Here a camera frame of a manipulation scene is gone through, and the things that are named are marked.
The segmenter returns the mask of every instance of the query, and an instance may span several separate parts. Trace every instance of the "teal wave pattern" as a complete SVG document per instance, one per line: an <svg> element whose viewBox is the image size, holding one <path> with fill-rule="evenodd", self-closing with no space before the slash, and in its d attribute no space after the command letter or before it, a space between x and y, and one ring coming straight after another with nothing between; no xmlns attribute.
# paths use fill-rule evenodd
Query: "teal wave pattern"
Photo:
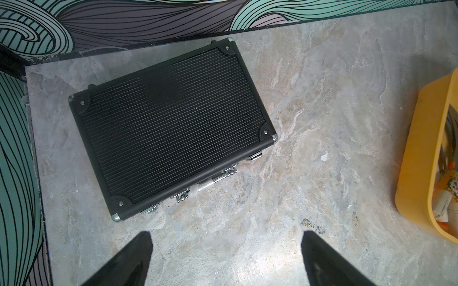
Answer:
<svg viewBox="0 0 458 286"><path fill-rule="evenodd" d="M431 2L443 0L250 0L239 10L230 30L248 29L269 14L289 21L316 21Z"/></svg>
<svg viewBox="0 0 458 286"><path fill-rule="evenodd" d="M21 286L43 241L24 83L0 72L0 285Z"/></svg>
<svg viewBox="0 0 458 286"><path fill-rule="evenodd" d="M0 42L26 59L73 50L67 29L27 0L0 0Z"/></svg>

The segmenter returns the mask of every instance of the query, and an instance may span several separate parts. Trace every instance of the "black line pattern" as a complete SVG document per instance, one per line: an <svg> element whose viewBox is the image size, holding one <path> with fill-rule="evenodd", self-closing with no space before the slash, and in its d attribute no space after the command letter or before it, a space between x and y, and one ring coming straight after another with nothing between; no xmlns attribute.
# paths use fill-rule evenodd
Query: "black line pattern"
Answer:
<svg viewBox="0 0 458 286"><path fill-rule="evenodd" d="M40 250L35 258L30 274L24 282L24 286L48 286L48 263L47 263L46 243L42 243Z"/></svg>
<svg viewBox="0 0 458 286"><path fill-rule="evenodd" d="M249 0L237 12L230 30L248 29L260 15L280 14L299 23L441 1L444 0Z"/></svg>
<svg viewBox="0 0 458 286"><path fill-rule="evenodd" d="M0 283L5 286L24 284L43 241L23 95L23 82L0 72Z"/></svg>
<svg viewBox="0 0 458 286"><path fill-rule="evenodd" d="M167 4L93 0L58 15L72 34L75 50L123 46L223 32L245 0L211 4Z"/></svg>
<svg viewBox="0 0 458 286"><path fill-rule="evenodd" d="M67 29L39 3L0 0L0 42L26 59L72 51L73 39Z"/></svg>

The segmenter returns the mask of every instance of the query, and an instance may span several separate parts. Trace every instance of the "yellow bin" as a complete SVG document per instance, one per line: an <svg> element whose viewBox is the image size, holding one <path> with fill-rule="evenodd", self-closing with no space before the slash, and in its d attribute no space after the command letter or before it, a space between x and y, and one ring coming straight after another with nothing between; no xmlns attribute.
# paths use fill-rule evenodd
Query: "yellow bin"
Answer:
<svg viewBox="0 0 458 286"><path fill-rule="evenodd" d="M425 86L418 95L395 202L401 215L408 220L458 243L457 238L437 224L431 208L437 160L449 104L458 110L458 68Z"/></svg>

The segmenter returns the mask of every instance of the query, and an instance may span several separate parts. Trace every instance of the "metal latch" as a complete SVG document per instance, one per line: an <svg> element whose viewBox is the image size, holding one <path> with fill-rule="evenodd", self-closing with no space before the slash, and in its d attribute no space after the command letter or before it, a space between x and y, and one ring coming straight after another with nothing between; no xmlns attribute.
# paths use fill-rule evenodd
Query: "metal latch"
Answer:
<svg viewBox="0 0 458 286"><path fill-rule="evenodd" d="M227 178L229 177L230 175L234 175L235 173L237 173L237 168L235 168L235 166L237 165L233 165L232 167L224 170L224 171L221 171L221 174L216 176L216 177L213 177L212 180L213 180L213 183L217 183L219 181L221 181L222 179L224 178Z"/></svg>
<svg viewBox="0 0 458 286"><path fill-rule="evenodd" d="M182 200L186 200L188 198L189 191L190 191L190 188L187 188L183 192L173 196L173 198L176 198L177 203L181 202Z"/></svg>
<svg viewBox="0 0 458 286"><path fill-rule="evenodd" d="M151 207L147 208L146 210L142 210L142 214L148 213L151 214L156 211L156 205L152 205Z"/></svg>
<svg viewBox="0 0 458 286"><path fill-rule="evenodd" d="M259 152L257 152L257 153L254 153L253 155L249 156L249 157L247 158L247 160L248 160L248 161L254 161L254 160L259 159L259 158L261 158L261 157L262 157L262 151L259 151Z"/></svg>

